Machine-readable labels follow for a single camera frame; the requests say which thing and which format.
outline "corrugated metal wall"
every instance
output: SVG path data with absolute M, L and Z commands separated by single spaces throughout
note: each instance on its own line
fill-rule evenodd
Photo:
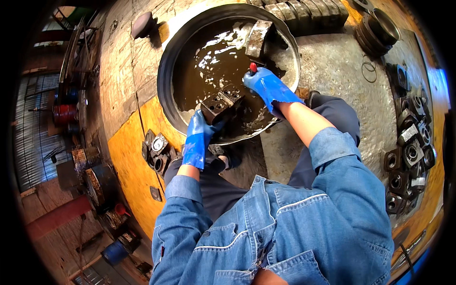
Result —
M 16 105 L 16 126 L 14 129 L 14 147 L 16 171 L 20 191 L 57 177 L 56 164 L 71 159 L 71 154 L 63 152 L 56 155 L 57 163 L 43 158 L 55 149 L 65 149 L 61 135 L 48 136 L 48 112 L 31 112 L 31 109 L 47 109 L 48 92 L 30 95 L 41 90 L 56 88 L 59 74 L 46 74 L 26 77 L 21 81 Z

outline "blue barrel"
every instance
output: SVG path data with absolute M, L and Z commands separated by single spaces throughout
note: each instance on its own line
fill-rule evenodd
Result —
M 114 266 L 128 256 L 128 251 L 119 240 L 116 240 L 101 252 L 101 256 L 109 265 Z

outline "hand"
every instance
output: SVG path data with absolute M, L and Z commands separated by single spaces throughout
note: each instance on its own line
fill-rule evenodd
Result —
M 277 76 L 264 67 L 259 67 L 254 76 L 249 72 L 242 79 L 244 85 L 255 91 L 263 99 L 268 110 L 276 117 L 284 119 L 274 102 L 303 103 Z
M 224 124 L 225 122 L 220 121 L 215 125 L 209 126 L 201 110 L 197 110 L 188 124 L 182 165 L 192 165 L 203 170 L 206 150 L 212 135 L 218 132 Z

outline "red pipe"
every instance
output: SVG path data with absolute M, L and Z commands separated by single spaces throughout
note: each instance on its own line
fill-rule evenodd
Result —
M 87 196 L 81 195 L 27 224 L 29 237 L 32 241 L 36 241 L 91 209 Z

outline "brown liquid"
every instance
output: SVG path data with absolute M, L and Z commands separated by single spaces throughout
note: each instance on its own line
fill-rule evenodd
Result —
M 236 115 L 218 133 L 224 138 L 249 135 L 266 127 L 273 118 L 261 97 L 251 93 L 242 83 L 242 77 L 250 65 L 245 47 L 237 49 L 228 44 L 230 38 L 223 39 L 230 36 L 236 22 L 242 23 L 241 29 L 246 24 L 255 24 L 253 19 L 226 19 L 201 29 L 185 43 L 173 72 L 174 99 L 180 111 L 195 109 L 205 97 L 215 95 L 229 84 L 233 84 L 244 95 Z M 234 33 L 232 37 L 235 41 L 237 34 Z M 285 74 L 271 60 L 265 61 L 265 67 L 279 78 Z

